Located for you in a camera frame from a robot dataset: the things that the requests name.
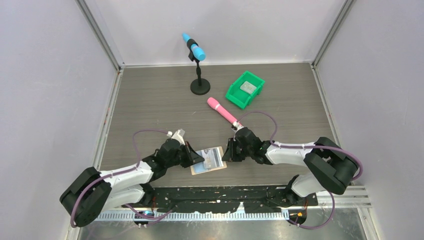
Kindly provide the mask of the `blue credit card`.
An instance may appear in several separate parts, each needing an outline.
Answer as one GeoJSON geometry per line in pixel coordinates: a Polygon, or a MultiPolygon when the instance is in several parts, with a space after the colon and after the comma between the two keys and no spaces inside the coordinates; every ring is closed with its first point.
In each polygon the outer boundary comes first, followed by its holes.
{"type": "Polygon", "coordinates": [[[256,91],[257,87],[256,87],[254,84],[252,84],[252,83],[250,83],[250,82],[248,82],[248,81],[245,81],[245,82],[244,82],[244,83],[240,86],[240,89],[241,89],[242,91],[246,92],[247,94],[252,95],[252,94],[256,91]]]}

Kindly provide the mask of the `beige card holder wallet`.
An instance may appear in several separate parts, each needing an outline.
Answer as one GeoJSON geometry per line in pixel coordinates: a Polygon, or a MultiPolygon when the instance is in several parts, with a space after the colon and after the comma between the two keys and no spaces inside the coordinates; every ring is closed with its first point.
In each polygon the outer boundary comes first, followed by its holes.
{"type": "Polygon", "coordinates": [[[190,167],[193,176],[225,169],[227,167],[227,164],[222,160],[224,153],[221,146],[198,150],[196,153],[203,157],[204,161],[190,167]]]}

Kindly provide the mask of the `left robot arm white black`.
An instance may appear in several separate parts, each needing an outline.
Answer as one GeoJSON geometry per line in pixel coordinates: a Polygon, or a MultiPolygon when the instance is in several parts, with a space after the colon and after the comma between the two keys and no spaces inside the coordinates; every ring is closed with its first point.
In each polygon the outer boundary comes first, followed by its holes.
{"type": "Polygon", "coordinates": [[[204,160],[187,141],[169,138],[133,165],[107,171],[86,168],[61,194],[59,202],[69,213],[73,228],[85,227],[114,207],[130,203],[148,207],[154,197],[144,187],[163,177],[169,168],[188,168],[204,160]]]}

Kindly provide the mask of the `white VIP card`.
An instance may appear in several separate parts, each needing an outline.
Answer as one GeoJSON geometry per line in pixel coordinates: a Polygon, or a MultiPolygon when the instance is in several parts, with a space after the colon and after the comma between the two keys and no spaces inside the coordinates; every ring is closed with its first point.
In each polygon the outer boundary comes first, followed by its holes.
{"type": "Polygon", "coordinates": [[[221,150],[220,146],[198,150],[197,153],[204,158],[204,162],[201,162],[200,166],[206,170],[223,167],[221,150]]]}

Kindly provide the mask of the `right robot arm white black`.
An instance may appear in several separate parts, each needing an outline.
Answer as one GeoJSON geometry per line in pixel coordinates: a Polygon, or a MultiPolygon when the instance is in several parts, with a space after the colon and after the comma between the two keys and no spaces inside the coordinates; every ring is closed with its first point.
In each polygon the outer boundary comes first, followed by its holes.
{"type": "Polygon", "coordinates": [[[327,137],[306,144],[283,144],[261,140],[243,127],[229,138],[224,162],[242,162],[251,158],[260,165],[297,165],[308,173],[295,175],[279,193],[267,200],[283,207],[299,205],[307,196],[328,191],[342,195],[351,181],[360,176],[362,167],[356,158],[327,137]]]}

